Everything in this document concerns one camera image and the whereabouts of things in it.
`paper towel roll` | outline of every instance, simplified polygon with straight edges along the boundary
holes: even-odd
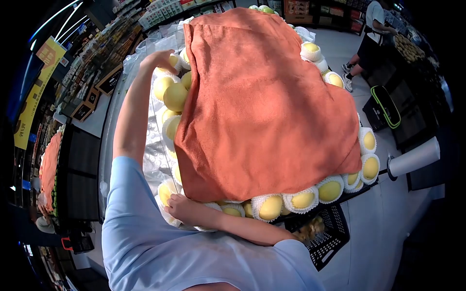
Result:
[[[436,137],[431,138],[406,154],[390,160],[393,177],[406,174],[440,160],[440,146]]]

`ceiling light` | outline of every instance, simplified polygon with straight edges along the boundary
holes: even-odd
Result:
[[[37,41],[37,40],[34,40],[34,42],[32,43],[32,45],[31,45],[31,50],[34,48],[34,45],[35,45],[35,42],[36,42],[36,41]]]
[[[62,42],[60,43],[60,45],[62,45],[70,36],[72,36],[73,33],[75,33],[76,30],[79,29],[80,26],[76,27],[76,29],[75,29],[72,33],[70,33],[70,35],[68,35],[68,37],[67,37],[64,41],[62,41]]]
[[[39,30],[41,30],[47,23],[49,23],[49,21],[51,21],[55,16],[57,16],[58,14],[60,14],[60,12],[62,12],[63,10],[65,10],[66,8],[70,7],[71,5],[75,4],[76,2],[78,2],[79,0],[75,0],[71,3],[69,3],[68,5],[66,5],[65,7],[63,7],[60,11],[58,11],[57,13],[55,13],[52,17],[50,17],[46,22],[44,22],[44,24],[41,25],[41,27],[39,27],[39,29],[37,29],[34,34],[31,36],[31,38],[29,39],[29,41],[31,41],[35,35],[39,32]]]
[[[57,33],[57,36],[55,37],[55,39],[57,39],[57,37],[60,35],[60,33],[62,32],[63,28],[65,27],[65,25],[68,23],[68,21],[70,20],[70,18],[73,16],[73,14],[75,14],[76,10],[78,10],[79,6],[82,5],[82,2],[79,3],[78,6],[76,6],[76,8],[73,10],[73,12],[71,12],[71,15],[68,17],[68,19],[66,19],[65,23],[63,23],[63,26],[60,28],[60,31]]]
[[[55,41],[58,42],[60,40],[60,38],[62,38],[63,36],[65,36],[65,34],[70,31],[73,27],[75,27],[76,24],[78,24],[79,22],[81,22],[84,18],[86,18],[87,15],[85,15],[83,18],[81,18],[80,20],[78,20],[75,24],[73,24],[70,28],[68,28],[67,31],[65,31],[58,39],[56,39]]]

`green trim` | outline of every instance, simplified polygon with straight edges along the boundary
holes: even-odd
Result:
[[[393,124],[393,123],[391,123],[390,118],[388,118],[388,114],[387,114],[387,112],[385,111],[385,107],[382,105],[382,103],[380,103],[379,99],[377,98],[376,93],[374,92],[374,88],[375,88],[375,87],[378,87],[378,85],[377,85],[377,86],[374,86],[374,87],[372,87],[372,88],[370,89],[370,93],[372,94],[372,97],[374,97],[374,99],[376,100],[377,104],[380,105],[380,108],[381,108],[382,111],[384,112],[384,117],[385,117],[385,120],[387,121],[388,126],[390,126],[391,129],[397,128],[398,125],[400,125],[400,123],[401,123],[401,116],[400,116],[400,113],[398,112],[398,108],[395,106],[395,103],[394,103],[393,100],[390,98],[391,102],[393,103],[393,107],[396,109],[397,114],[398,114],[398,122],[397,122],[396,124]]]

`black plastic crate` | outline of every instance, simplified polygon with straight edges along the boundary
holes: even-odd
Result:
[[[395,129],[401,123],[401,116],[395,103],[384,86],[374,86],[370,89],[371,97],[363,107],[373,131],[390,127]]]
[[[69,237],[62,238],[62,245],[65,250],[72,250],[75,255],[87,253],[94,249],[94,244],[89,236],[81,236],[81,234],[70,234]]]
[[[350,231],[346,224],[345,215],[339,204],[332,205],[318,213],[323,219],[325,232],[316,234],[315,240],[304,245],[309,250],[315,268],[320,271],[325,267],[332,257],[350,241]],[[290,232],[299,230],[316,216],[315,212],[306,213],[285,220],[285,228]]]

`black shorts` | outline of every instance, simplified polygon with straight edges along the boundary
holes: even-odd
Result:
[[[357,55],[359,56],[358,64],[366,71],[377,68],[382,61],[380,45],[368,37],[367,34],[363,37]]]

